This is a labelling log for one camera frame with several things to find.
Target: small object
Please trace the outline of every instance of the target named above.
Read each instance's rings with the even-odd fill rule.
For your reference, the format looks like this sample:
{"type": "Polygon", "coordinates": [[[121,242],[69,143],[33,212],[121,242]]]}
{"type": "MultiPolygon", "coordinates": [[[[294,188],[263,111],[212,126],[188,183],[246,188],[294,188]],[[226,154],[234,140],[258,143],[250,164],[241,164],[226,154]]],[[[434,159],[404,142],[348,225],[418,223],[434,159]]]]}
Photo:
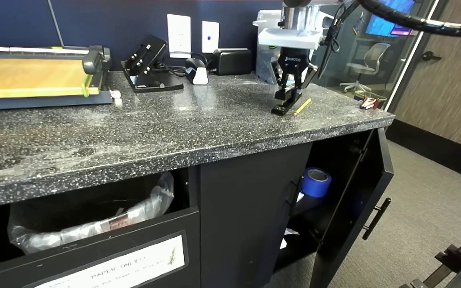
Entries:
{"type": "Polygon", "coordinates": [[[308,167],[303,182],[302,191],[313,198],[324,198],[332,183],[332,175],[319,167],[308,167]]]}
{"type": "Polygon", "coordinates": [[[311,103],[311,100],[313,100],[311,97],[306,98],[306,102],[302,103],[300,108],[295,110],[295,114],[302,113],[311,103]]]}
{"type": "Polygon", "coordinates": [[[298,193],[297,202],[302,201],[302,199],[305,199],[305,196],[306,196],[305,193],[298,193]]]}
{"type": "Polygon", "coordinates": [[[425,50],[423,52],[423,60],[441,60],[442,57],[438,55],[434,50],[425,50]]]}
{"type": "Polygon", "coordinates": [[[222,47],[217,54],[218,74],[239,74],[252,71],[252,52],[249,47],[222,47]]]}
{"type": "Polygon", "coordinates": [[[122,106],[122,92],[119,89],[111,89],[109,94],[114,97],[114,105],[122,106]]]}
{"type": "Polygon", "coordinates": [[[193,84],[209,84],[209,68],[202,58],[186,58],[186,78],[193,81],[193,84]]]}
{"type": "Polygon", "coordinates": [[[284,230],[284,234],[300,234],[300,231],[298,231],[298,230],[294,230],[294,228],[286,228],[286,230],[284,230]]]}
{"type": "Polygon", "coordinates": [[[289,241],[286,238],[282,238],[281,241],[281,249],[287,247],[289,246],[289,241]]]}
{"type": "Polygon", "coordinates": [[[361,108],[370,110],[370,108],[378,108],[378,105],[380,105],[380,100],[378,100],[378,98],[375,98],[375,97],[366,97],[364,102],[361,103],[361,108]]]}

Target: yellow cutting board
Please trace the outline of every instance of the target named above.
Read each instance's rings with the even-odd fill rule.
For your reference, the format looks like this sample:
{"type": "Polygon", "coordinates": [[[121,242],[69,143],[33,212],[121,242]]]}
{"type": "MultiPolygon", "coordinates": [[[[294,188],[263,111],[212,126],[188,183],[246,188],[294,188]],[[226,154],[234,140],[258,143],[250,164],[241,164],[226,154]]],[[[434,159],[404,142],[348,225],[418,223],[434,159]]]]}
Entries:
{"type": "Polygon", "coordinates": [[[0,58],[0,98],[100,94],[87,76],[81,58],[0,58]]]}

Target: dark blue wall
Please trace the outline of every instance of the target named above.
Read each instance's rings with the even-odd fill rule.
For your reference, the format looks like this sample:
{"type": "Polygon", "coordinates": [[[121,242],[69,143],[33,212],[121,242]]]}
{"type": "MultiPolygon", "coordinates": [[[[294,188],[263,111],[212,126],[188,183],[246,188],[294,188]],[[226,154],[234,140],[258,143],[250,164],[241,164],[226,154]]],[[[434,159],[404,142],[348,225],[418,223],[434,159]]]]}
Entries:
{"type": "MultiPolygon", "coordinates": [[[[282,0],[53,0],[66,44],[105,44],[125,58],[148,33],[164,39],[167,12],[193,17],[193,50],[201,50],[202,20],[220,20],[220,46],[255,49],[252,22],[282,0]]],[[[60,44],[47,0],[0,0],[0,44],[60,44]]]]}

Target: drawer label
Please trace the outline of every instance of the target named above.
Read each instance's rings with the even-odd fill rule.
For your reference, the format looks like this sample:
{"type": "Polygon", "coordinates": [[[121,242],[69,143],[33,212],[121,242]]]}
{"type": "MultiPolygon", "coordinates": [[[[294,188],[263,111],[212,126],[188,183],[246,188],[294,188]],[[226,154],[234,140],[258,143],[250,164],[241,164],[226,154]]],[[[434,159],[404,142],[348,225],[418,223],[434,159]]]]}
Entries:
{"type": "Polygon", "coordinates": [[[183,234],[41,282],[37,288],[132,288],[186,265],[183,234]]]}

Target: cabinet door handle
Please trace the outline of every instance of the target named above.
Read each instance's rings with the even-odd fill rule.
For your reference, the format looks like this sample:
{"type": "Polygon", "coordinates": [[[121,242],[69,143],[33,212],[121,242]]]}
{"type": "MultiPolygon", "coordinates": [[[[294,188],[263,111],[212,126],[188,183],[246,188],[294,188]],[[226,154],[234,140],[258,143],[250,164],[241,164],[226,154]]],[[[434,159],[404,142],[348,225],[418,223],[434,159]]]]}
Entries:
{"type": "Polygon", "coordinates": [[[442,57],[438,55],[434,50],[425,50],[423,52],[423,60],[441,60],[442,57]]]}
{"type": "Polygon", "coordinates": [[[364,239],[370,238],[372,231],[375,230],[375,226],[377,226],[378,220],[382,218],[382,215],[385,215],[385,212],[390,207],[391,201],[393,201],[391,198],[386,198],[382,206],[375,207],[377,209],[377,215],[374,217],[370,225],[364,226],[364,230],[366,230],[364,234],[362,234],[364,239]]]}

